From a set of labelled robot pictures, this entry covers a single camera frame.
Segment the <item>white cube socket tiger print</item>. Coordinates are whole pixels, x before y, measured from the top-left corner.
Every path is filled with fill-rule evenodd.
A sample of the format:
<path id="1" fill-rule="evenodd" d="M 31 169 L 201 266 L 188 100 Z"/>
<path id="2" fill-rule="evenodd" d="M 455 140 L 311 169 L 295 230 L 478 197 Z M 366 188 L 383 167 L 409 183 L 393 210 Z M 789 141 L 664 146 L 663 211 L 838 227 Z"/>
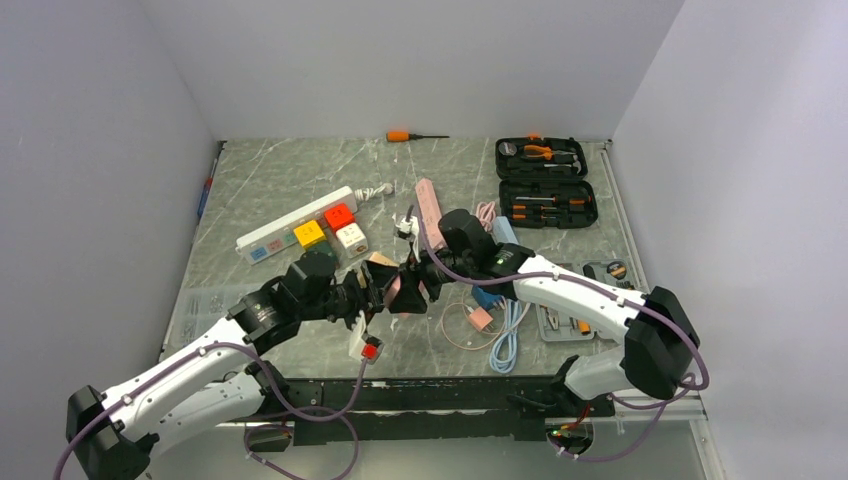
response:
<path id="1" fill-rule="evenodd" d="M 355 258 L 369 250 L 368 240 L 355 222 L 338 229 L 335 236 L 348 258 Z"/>

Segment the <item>salmon usb charger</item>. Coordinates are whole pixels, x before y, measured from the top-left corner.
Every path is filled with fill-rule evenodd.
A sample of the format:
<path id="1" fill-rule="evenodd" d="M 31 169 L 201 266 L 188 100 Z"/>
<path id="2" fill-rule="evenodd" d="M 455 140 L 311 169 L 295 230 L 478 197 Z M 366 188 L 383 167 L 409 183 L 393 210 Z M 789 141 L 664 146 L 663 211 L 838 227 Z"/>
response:
<path id="1" fill-rule="evenodd" d="M 467 320 L 478 332 L 490 332 L 494 321 L 488 311 L 481 307 L 470 310 Z"/>

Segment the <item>red cube socket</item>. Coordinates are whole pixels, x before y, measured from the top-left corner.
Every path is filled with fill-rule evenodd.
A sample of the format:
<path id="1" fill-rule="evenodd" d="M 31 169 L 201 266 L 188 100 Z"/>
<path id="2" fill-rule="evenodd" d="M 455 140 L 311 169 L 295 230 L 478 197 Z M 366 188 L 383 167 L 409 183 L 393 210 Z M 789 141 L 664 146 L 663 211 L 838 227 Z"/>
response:
<path id="1" fill-rule="evenodd" d="M 323 218 L 332 232 L 347 227 L 355 222 L 351 209 L 344 203 L 329 208 L 323 213 Z"/>

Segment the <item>dark blue cube socket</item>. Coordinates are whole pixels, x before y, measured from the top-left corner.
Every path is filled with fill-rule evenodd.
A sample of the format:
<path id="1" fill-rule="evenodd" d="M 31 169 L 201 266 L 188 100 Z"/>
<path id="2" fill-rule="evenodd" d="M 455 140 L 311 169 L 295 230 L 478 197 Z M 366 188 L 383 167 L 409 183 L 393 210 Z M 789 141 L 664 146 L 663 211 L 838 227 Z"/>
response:
<path id="1" fill-rule="evenodd" d="M 486 292 L 480 286 L 473 286 L 471 295 L 478 306 L 485 311 L 503 310 L 506 308 L 507 301 L 503 296 Z"/>

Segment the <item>yellow cube socket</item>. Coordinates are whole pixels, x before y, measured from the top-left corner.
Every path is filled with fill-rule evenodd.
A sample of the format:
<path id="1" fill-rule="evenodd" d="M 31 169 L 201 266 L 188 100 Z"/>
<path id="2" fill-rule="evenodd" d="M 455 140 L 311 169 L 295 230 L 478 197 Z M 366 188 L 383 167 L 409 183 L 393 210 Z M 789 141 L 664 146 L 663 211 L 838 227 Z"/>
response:
<path id="1" fill-rule="evenodd" d="M 304 250 L 308 250 L 319 243 L 327 241 L 327 237 L 321 225 L 316 220 L 310 220 L 295 227 L 293 229 L 293 234 L 295 235 L 298 244 Z"/>

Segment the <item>pink power strip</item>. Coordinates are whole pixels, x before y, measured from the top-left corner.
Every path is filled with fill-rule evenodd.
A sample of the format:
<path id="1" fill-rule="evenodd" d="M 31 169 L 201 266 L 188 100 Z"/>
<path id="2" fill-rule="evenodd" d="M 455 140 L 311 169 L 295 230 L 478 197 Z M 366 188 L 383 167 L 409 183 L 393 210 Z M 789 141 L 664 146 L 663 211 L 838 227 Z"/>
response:
<path id="1" fill-rule="evenodd" d="M 416 198 L 421 213 L 421 220 L 426 229 L 426 237 L 434 251 L 445 247 L 444 237 L 439 230 L 438 222 L 442 218 L 433 182 L 422 178 L 415 186 Z"/>

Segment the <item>white power strip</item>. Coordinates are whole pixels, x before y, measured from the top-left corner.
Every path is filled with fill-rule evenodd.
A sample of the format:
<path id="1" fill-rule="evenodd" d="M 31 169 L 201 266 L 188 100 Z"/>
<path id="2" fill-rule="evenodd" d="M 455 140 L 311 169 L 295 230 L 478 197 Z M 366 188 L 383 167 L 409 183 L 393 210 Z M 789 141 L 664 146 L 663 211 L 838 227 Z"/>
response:
<path id="1" fill-rule="evenodd" d="M 235 241 L 235 252 L 248 264 L 254 265 L 298 243 L 294 229 L 310 221 L 326 226 L 324 214 L 338 205 L 346 205 L 356 213 L 359 200 L 354 190 L 341 187 L 310 203 L 259 227 Z"/>

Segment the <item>light blue power strip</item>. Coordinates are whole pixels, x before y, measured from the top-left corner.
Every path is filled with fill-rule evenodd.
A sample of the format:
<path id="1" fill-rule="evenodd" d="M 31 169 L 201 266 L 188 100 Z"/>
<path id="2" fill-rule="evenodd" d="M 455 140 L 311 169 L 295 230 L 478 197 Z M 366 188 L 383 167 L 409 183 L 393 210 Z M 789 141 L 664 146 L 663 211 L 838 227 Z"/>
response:
<path id="1" fill-rule="evenodd" d="M 496 216 L 493 220 L 492 235 L 494 239 L 499 243 L 516 245 L 520 244 L 520 241 L 514 233 L 512 225 L 510 224 L 509 220 L 504 216 Z"/>

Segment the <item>pink cube socket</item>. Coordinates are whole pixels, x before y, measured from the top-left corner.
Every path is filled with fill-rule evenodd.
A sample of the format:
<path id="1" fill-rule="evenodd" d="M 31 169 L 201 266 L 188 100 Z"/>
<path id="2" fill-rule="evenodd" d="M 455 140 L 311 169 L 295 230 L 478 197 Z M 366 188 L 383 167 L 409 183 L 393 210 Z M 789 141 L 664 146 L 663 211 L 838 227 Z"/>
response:
<path id="1" fill-rule="evenodd" d="M 400 276 L 396 276 L 388 284 L 386 291 L 385 291 L 385 294 L 384 294 L 383 305 L 384 305 L 384 308 L 387 311 L 389 311 L 391 309 L 391 305 L 394 302 L 394 300 L 396 299 L 396 297 L 397 297 L 397 295 L 400 291 L 400 288 L 401 288 L 401 278 L 400 278 Z"/>

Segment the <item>beige cube socket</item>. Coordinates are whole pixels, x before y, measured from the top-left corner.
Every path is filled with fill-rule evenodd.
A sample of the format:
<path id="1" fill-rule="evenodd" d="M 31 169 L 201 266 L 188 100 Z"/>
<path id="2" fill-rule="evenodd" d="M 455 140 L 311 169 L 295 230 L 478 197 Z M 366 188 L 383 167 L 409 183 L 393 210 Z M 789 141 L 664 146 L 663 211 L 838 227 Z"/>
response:
<path id="1" fill-rule="evenodd" d="M 389 258 L 388 256 L 386 256 L 386 255 L 384 255 L 380 252 L 373 252 L 368 257 L 368 261 L 375 262 L 377 264 L 380 264 L 380 265 L 383 265 L 383 266 L 388 266 L 388 267 L 398 267 L 399 266 L 398 262 L 396 262 L 395 260 Z"/>

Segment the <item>green cube socket lion print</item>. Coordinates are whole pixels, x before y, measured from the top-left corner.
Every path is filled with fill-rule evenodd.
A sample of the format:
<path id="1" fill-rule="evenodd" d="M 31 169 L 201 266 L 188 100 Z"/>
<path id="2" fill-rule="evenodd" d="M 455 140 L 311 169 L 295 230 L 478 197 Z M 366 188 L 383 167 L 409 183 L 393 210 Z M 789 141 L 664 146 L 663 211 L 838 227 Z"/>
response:
<path id="1" fill-rule="evenodd" d="M 319 241 L 305 249 L 308 253 L 321 253 L 329 256 L 336 264 L 339 263 L 338 256 L 329 241 Z"/>

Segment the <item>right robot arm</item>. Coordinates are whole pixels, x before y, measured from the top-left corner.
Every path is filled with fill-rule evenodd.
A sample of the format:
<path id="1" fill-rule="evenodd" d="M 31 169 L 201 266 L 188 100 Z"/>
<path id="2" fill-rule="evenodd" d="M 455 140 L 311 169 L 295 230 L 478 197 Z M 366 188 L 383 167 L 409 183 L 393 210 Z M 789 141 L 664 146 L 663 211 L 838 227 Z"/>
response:
<path id="1" fill-rule="evenodd" d="M 550 391 L 560 413 L 574 415 L 589 400 L 621 390 L 670 402 L 684 390 L 708 386 L 697 334 L 670 290 L 643 293 L 571 272 L 524 246 L 496 241 L 465 209 L 449 212 L 437 226 L 446 242 L 441 249 L 429 244 L 413 213 L 397 221 L 396 234 L 409 242 L 410 254 L 398 268 L 389 311 L 423 314 L 442 285 L 460 282 L 587 322 L 616 346 L 563 363 Z"/>

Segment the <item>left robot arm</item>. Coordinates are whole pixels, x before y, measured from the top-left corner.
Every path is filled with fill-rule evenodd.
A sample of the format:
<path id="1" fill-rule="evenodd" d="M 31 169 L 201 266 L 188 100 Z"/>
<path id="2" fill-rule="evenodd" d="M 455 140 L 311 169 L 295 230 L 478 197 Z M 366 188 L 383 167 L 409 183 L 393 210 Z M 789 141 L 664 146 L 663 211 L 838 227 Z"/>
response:
<path id="1" fill-rule="evenodd" d="M 367 324 L 386 306 L 395 266 L 366 260 L 342 280 L 332 259 L 307 253 L 286 273 L 245 294 L 196 340 L 153 368 L 99 391 L 85 386 L 68 400 L 67 446 L 53 471 L 76 458 L 89 479 L 136 479 L 151 460 L 222 422 L 284 411 L 308 421 L 334 421 L 351 409 L 298 399 L 263 354 L 294 338 L 306 321 L 341 320 L 352 354 L 374 361 L 380 342 Z"/>

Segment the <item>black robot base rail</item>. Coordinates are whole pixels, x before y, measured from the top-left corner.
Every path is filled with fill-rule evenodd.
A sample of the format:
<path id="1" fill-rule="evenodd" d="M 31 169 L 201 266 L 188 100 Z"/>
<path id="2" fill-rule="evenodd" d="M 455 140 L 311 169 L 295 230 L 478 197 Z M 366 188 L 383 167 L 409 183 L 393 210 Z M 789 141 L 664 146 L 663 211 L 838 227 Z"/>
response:
<path id="1" fill-rule="evenodd" d="M 610 418 L 605 396 L 571 400 L 551 376 L 286 379 L 282 393 L 296 407 L 342 409 L 362 440 L 510 437 L 542 441 L 556 423 Z"/>

